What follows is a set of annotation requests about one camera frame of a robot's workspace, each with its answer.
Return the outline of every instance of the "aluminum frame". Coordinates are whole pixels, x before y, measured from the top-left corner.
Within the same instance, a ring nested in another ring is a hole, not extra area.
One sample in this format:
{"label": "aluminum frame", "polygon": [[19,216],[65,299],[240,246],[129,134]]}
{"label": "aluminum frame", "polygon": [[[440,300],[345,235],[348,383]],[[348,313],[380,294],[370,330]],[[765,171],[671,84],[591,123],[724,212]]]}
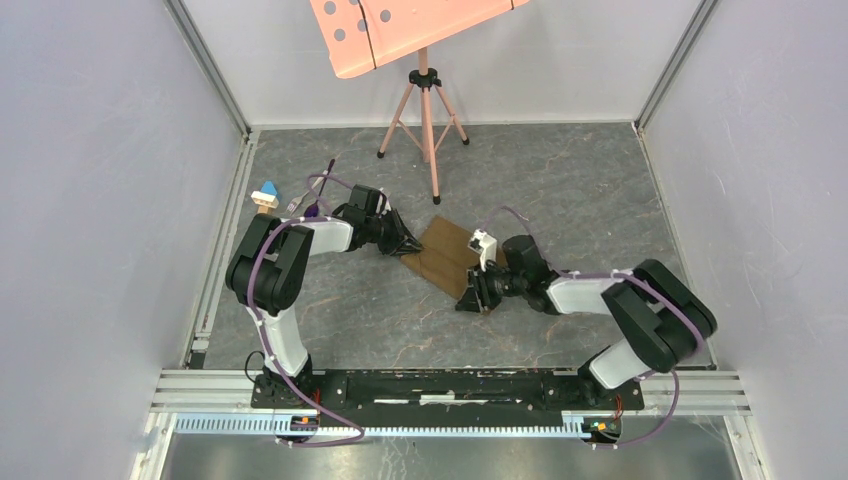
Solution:
{"label": "aluminum frame", "polygon": [[[251,375],[258,371],[249,371]],[[558,372],[574,375],[573,370]],[[743,480],[771,478],[759,446],[756,425],[739,375],[733,371],[680,370],[680,399],[675,417],[717,416],[724,418],[733,453]],[[674,382],[670,375],[658,374],[643,381],[645,409],[625,411],[625,416],[659,417],[671,403]],[[253,383],[239,370],[163,370],[153,397],[145,435],[147,449],[136,458],[133,480],[160,478],[168,446],[174,433],[181,434],[261,434],[262,428],[282,428],[267,422],[314,416],[313,409],[255,409],[250,407]],[[366,429],[366,436],[409,437],[562,437],[574,438],[568,425],[583,417],[609,416],[611,411],[564,411],[561,430],[540,429]],[[206,419],[200,428],[191,420]],[[323,428],[320,435],[346,435],[349,429]]]}
{"label": "aluminum frame", "polygon": [[233,125],[239,129],[244,137],[247,137],[251,133],[250,124],[247,123],[244,114],[242,114],[232,91],[230,91],[227,82],[224,80],[224,76],[212,58],[212,53],[209,52],[206,42],[203,41],[203,37],[200,35],[200,31],[191,18],[191,14],[185,3],[183,0],[164,0],[164,3],[174,17],[174,23],[179,27],[180,33],[182,33],[192,54],[197,59],[197,63],[200,64],[203,74],[206,75],[206,78],[212,83],[221,101],[224,102],[224,106],[227,108],[227,114],[230,116]]}
{"label": "aluminum frame", "polygon": [[218,310],[218,301],[221,298],[227,261],[232,253],[236,226],[241,216],[242,194],[247,190],[250,170],[253,167],[253,157],[256,154],[261,133],[261,131],[255,131],[248,136],[247,142],[239,155],[232,182],[230,182],[227,201],[224,204],[215,235],[215,244],[209,257],[198,303],[194,309],[194,327],[186,340],[184,365],[191,362],[192,355],[203,354],[209,348],[209,336],[212,334],[212,326],[215,323],[215,313]]}
{"label": "aluminum frame", "polygon": [[677,46],[671,54],[671,58],[668,59],[668,63],[663,69],[663,72],[660,74],[660,78],[657,80],[657,83],[654,85],[654,89],[651,90],[651,94],[648,95],[648,100],[645,102],[645,106],[642,107],[642,111],[639,112],[639,116],[636,117],[636,120],[633,122],[633,126],[638,131],[643,131],[651,121],[654,113],[656,113],[657,107],[668,92],[671,83],[677,77],[683,62],[685,62],[686,58],[689,57],[689,53],[692,51],[695,41],[701,35],[704,25],[706,25],[707,21],[712,16],[718,2],[719,0],[701,0],[698,8],[695,9],[692,19],[689,20],[689,25],[686,26],[686,30],[683,31],[683,36],[680,37],[680,40],[677,42]]}

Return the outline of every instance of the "tripod stand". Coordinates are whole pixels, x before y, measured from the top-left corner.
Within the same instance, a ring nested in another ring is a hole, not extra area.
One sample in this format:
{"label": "tripod stand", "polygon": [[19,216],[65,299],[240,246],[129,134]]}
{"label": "tripod stand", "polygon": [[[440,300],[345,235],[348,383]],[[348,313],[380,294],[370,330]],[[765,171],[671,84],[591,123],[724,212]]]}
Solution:
{"label": "tripod stand", "polygon": [[[409,130],[409,127],[407,127],[400,119],[400,115],[403,113],[404,107],[406,107],[406,102],[409,100],[409,94],[412,93],[412,88],[415,86],[421,89],[422,139],[420,142]],[[438,142],[435,142],[434,140],[433,117],[430,108],[430,88],[433,86],[436,87],[436,93],[439,94],[439,97],[442,99],[442,103],[445,105],[445,110],[447,110],[448,115],[450,115],[450,120],[448,120],[448,124],[442,131],[442,135],[439,137]],[[456,130],[459,132],[459,137],[462,139],[462,143],[464,145],[468,145],[471,141],[468,139],[468,135],[465,134],[465,130],[462,129],[462,124],[459,123],[459,119],[456,117],[456,111],[454,111],[453,105],[451,105],[445,91],[442,89],[442,81],[439,80],[438,72],[436,72],[435,68],[429,68],[427,66],[427,47],[418,50],[418,70],[409,72],[409,85],[406,86],[406,90],[403,92],[403,98],[400,100],[400,105],[398,105],[398,109],[395,112],[392,123],[389,124],[389,131],[386,132],[386,138],[383,139],[383,144],[380,145],[380,150],[377,151],[377,158],[383,158],[386,155],[386,147],[389,146],[389,140],[392,139],[392,134],[395,131],[395,127],[398,125],[400,125],[407,135],[409,135],[409,138],[415,142],[415,145],[421,149],[421,152],[424,154],[424,162],[430,164],[430,179],[433,182],[433,203],[438,205],[441,203],[442,198],[439,195],[439,173],[436,168],[436,150],[438,150],[439,145],[442,144],[442,141],[445,139],[451,125],[456,125]]]}

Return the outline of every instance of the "metal base plate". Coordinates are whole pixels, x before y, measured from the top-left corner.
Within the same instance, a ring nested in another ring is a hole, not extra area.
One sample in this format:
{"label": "metal base plate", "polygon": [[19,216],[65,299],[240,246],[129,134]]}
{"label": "metal base plate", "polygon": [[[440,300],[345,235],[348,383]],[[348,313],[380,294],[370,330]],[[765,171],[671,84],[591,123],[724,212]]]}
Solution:
{"label": "metal base plate", "polygon": [[[562,426],[563,411],[642,410],[629,381],[595,404],[580,394],[582,380],[562,370],[326,370],[308,379],[307,392],[363,427],[466,428]],[[291,409],[302,403],[265,375],[256,379],[251,407]],[[322,426],[341,426],[322,418]]]}

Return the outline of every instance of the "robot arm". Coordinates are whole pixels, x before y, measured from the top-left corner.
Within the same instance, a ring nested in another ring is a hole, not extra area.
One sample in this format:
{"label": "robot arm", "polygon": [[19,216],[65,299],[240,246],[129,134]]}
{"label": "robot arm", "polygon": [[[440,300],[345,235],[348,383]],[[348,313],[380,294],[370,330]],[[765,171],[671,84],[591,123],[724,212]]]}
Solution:
{"label": "robot arm", "polygon": [[[495,263],[497,241],[476,231],[469,248],[481,265],[468,271],[468,289],[457,310],[482,312],[503,297],[522,296],[535,310],[552,315],[587,312],[611,315],[624,339],[604,349],[578,370],[586,380],[584,394],[600,397],[647,372],[669,372],[697,345],[692,332],[662,304],[621,276],[561,277],[542,258],[529,235],[503,243],[507,266]],[[648,283],[696,326],[702,338],[716,330],[712,313],[662,263],[645,260],[620,272]]]}
{"label": "robot arm", "polygon": [[[421,244],[379,190],[356,185],[348,203],[333,214],[309,221],[301,219],[301,223],[287,227],[261,260],[253,297],[262,318],[257,318],[249,307],[247,311],[257,328],[265,322],[265,367],[274,374],[297,377],[308,367],[309,355],[300,340],[294,304],[309,257],[349,252],[366,243],[376,243],[384,255],[400,256],[421,250]],[[256,215],[227,268],[227,287],[242,305],[248,305],[250,274],[261,247],[281,223],[272,215]],[[283,371],[276,368],[271,352]]]}

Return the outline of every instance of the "wooden board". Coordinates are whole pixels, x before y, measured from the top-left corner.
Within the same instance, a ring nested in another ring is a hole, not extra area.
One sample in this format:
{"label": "wooden board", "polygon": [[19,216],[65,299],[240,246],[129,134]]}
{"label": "wooden board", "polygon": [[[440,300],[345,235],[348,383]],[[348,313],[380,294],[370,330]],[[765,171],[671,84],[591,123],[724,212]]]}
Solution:
{"label": "wooden board", "polygon": [[[459,300],[468,286],[468,269],[480,263],[480,257],[468,248],[470,239],[471,232],[437,215],[418,239],[424,250],[404,255],[400,261]],[[498,249],[497,262],[506,265],[501,249]]]}

